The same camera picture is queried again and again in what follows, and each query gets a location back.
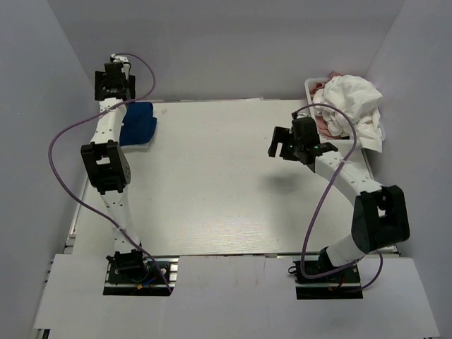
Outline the blue t shirt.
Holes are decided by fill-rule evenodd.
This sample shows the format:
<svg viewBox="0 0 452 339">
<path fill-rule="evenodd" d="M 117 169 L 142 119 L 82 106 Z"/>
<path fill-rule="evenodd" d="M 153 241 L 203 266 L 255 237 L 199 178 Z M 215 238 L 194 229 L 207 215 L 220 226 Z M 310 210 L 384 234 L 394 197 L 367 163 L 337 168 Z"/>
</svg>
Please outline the blue t shirt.
<svg viewBox="0 0 452 339">
<path fill-rule="evenodd" d="M 146 147 L 157 127 L 154 106 L 151 102 L 133 102 L 129 104 L 123 118 L 123 126 L 119 136 L 121 147 Z"/>
</svg>

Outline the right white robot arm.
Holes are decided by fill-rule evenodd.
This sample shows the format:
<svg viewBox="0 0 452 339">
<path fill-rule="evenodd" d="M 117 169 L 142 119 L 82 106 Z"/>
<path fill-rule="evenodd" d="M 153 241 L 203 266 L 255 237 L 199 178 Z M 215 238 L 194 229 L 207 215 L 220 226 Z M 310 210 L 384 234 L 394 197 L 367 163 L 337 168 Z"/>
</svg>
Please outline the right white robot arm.
<svg viewBox="0 0 452 339">
<path fill-rule="evenodd" d="M 322 249 L 318 272 L 302 270 L 305 278 L 336 281 L 346 268 L 367 254 L 409 239 L 403 190 L 396 185 L 384 186 L 364 175 L 335 145 L 322 143 L 311 117 L 293 120 L 290 128 L 275 127 L 268 155 L 302 163 L 328 180 L 327 191 L 335 187 L 353 206 L 349 235 Z"/>
</svg>

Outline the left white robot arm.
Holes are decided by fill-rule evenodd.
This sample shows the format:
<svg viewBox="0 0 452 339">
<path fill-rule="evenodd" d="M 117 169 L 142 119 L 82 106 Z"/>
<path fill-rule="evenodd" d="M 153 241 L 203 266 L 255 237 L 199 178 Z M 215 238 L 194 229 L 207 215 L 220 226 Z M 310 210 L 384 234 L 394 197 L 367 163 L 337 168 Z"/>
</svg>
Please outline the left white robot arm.
<svg viewBox="0 0 452 339">
<path fill-rule="evenodd" d="M 91 185 L 100 194 L 107 215 L 118 226 L 112 227 L 114 253 L 127 254 L 134 249 L 122 232 L 140 244 L 133 229 L 127 186 L 131 169 L 119 145 L 127 112 L 126 101 L 134 98 L 135 77 L 126 56 L 113 54 L 103 71 L 95 72 L 95 100 L 102 114 L 91 141 L 81 146 L 81 157 Z"/>
</svg>

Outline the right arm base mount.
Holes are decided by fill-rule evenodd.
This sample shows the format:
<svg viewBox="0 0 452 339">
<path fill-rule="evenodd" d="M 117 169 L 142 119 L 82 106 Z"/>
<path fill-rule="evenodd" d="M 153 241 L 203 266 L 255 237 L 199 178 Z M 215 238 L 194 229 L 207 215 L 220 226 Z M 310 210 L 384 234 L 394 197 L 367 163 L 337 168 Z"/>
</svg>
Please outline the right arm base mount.
<svg viewBox="0 0 452 339">
<path fill-rule="evenodd" d="M 301 272 L 301 261 L 294 261 L 287 270 L 295 279 L 298 300 L 362 299 L 362 286 L 357 266 L 324 278 L 307 279 Z"/>
</svg>

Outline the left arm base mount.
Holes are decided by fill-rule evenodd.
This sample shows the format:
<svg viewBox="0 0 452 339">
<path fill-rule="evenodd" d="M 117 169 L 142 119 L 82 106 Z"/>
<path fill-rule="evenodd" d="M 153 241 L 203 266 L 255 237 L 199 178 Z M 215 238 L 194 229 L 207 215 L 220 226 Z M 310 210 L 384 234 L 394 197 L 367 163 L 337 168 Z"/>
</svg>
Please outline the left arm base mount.
<svg viewBox="0 0 452 339">
<path fill-rule="evenodd" d="M 168 297 L 177 280 L 177 257 L 155 261 L 133 250 L 107 257 L 104 296 Z"/>
</svg>

